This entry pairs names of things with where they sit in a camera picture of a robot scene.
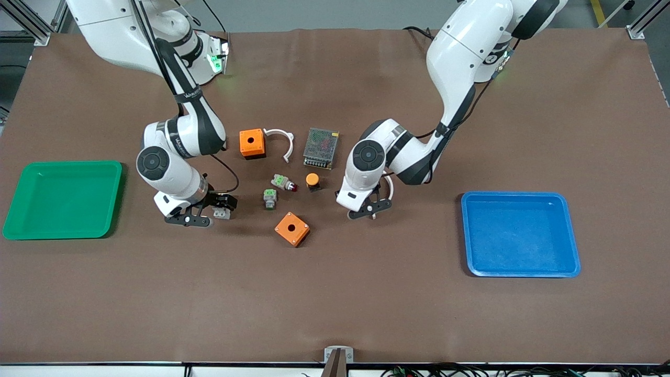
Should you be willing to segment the metal mesh power supply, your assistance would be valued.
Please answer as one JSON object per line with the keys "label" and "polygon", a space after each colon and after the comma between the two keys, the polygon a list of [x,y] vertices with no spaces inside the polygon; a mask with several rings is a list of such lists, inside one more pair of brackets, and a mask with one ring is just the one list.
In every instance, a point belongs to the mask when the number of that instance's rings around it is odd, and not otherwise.
{"label": "metal mesh power supply", "polygon": [[339,132],[311,127],[303,153],[304,165],[332,170]]}

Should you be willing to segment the orange button box upright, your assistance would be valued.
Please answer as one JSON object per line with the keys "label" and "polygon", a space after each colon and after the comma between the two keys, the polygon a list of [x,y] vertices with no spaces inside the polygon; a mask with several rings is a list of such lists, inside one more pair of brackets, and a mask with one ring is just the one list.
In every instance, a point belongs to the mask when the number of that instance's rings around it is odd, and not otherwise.
{"label": "orange button box upright", "polygon": [[245,160],[266,158],[265,132],[261,128],[239,132],[239,150]]}

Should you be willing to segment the orange button box tilted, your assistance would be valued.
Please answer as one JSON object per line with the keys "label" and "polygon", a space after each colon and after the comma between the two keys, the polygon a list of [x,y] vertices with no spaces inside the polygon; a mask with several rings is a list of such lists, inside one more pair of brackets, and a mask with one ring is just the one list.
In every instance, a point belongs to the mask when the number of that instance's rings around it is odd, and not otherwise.
{"label": "orange button box tilted", "polygon": [[274,229],[294,248],[299,247],[311,231],[309,225],[292,212],[288,212]]}

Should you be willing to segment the small white curved clamp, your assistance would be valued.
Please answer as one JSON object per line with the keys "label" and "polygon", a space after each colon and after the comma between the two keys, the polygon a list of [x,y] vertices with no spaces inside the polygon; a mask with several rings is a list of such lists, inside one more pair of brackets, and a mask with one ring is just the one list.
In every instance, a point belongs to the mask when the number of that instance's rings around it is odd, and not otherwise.
{"label": "small white curved clamp", "polygon": [[262,129],[263,133],[266,136],[273,136],[273,135],[280,135],[285,137],[288,140],[289,146],[287,152],[283,155],[283,160],[289,164],[290,163],[290,157],[292,153],[294,152],[294,139],[295,136],[292,132],[287,132],[282,129]]}

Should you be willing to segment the brown table mat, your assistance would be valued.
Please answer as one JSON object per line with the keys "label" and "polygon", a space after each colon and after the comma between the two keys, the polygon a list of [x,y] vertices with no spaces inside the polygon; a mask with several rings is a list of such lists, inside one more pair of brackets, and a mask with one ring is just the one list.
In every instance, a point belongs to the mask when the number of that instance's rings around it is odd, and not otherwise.
{"label": "brown table mat", "polygon": [[[433,182],[397,184],[390,210],[349,220],[333,192],[361,133],[393,118],[423,134],[442,116],[426,45],[400,30],[232,36],[228,75],[204,93],[228,131],[220,157],[241,178],[239,206],[205,229],[166,224],[136,172],[144,127],[176,112],[164,81],[108,64],[79,35],[36,48],[0,136],[0,362],[311,362],[330,345],[361,362],[670,359],[670,108],[646,43],[623,29],[523,41]],[[332,170],[303,163],[311,127],[339,132]],[[280,135],[244,159],[239,132],[256,128],[294,134],[289,164]],[[114,234],[4,238],[24,167],[58,160],[124,164]],[[469,191],[560,193],[580,274],[473,276]],[[311,228],[297,248],[274,229],[288,212]]]}

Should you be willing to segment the green plastic tray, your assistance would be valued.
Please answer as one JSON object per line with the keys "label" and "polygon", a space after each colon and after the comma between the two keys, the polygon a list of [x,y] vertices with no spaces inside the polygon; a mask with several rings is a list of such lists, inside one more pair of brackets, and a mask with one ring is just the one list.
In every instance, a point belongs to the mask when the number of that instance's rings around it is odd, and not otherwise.
{"label": "green plastic tray", "polygon": [[24,167],[3,236],[98,239],[112,228],[124,178],[118,161],[34,162]]}

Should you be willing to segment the blue plastic tray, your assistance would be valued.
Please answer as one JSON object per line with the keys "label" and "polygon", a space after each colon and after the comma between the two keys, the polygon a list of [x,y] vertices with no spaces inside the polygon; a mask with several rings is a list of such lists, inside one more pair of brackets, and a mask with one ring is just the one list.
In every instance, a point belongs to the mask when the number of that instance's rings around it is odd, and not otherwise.
{"label": "blue plastic tray", "polygon": [[466,263],[486,278],[574,278],[581,262],[565,198],[469,191],[460,201]]}

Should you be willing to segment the aluminium frame profile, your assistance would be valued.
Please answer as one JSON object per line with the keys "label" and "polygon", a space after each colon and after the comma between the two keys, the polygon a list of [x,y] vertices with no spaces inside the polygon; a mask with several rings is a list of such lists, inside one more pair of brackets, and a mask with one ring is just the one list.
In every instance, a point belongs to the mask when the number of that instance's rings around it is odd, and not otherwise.
{"label": "aluminium frame profile", "polygon": [[664,10],[670,7],[670,0],[652,0],[641,14],[627,25],[626,29],[631,40],[644,40],[644,31],[655,21]]}
{"label": "aluminium frame profile", "polygon": [[0,41],[33,41],[47,46],[52,33],[64,27],[65,0],[0,0]]}

